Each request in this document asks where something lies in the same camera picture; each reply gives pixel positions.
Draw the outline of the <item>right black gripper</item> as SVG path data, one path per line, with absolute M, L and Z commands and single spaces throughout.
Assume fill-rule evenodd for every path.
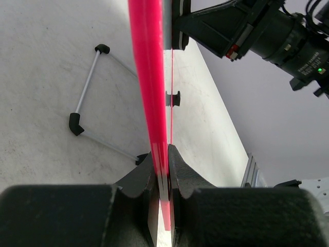
M 293 77 L 308 77 L 308 30 L 283 1 L 227 1 L 191 12 L 181 30 L 216 56 L 240 59 L 251 50 Z

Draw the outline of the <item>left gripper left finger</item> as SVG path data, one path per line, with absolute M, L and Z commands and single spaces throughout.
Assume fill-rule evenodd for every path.
M 156 246 L 151 154 L 114 184 L 16 185 L 1 193 L 1 246 Z

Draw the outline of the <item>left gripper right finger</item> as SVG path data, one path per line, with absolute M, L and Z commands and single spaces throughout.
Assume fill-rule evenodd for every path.
M 218 188 L 168 146 L 173 246 L 328 246 L 316 198 L 292 187 Z

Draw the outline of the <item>black whiteboard eraser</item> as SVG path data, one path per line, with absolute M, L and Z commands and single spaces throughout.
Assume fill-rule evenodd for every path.
M 191 13 L 191 0 L 171 1 L 171 45 L 173 50 L 185 50 L 189 36 L 181 30 L 182 18 Z

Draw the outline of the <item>pink-framed whiteboard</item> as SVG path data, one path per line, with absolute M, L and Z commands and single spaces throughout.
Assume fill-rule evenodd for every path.
M 164 228 L 171 230 L 162 1 L 129 1 L 132 46 L 157 176 Z

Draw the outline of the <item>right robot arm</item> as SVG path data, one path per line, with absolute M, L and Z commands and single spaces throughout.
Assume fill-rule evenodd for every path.
M 328 176 L 328 1 L 173 1 L 173 47 L 195 41 L 269 186 Z

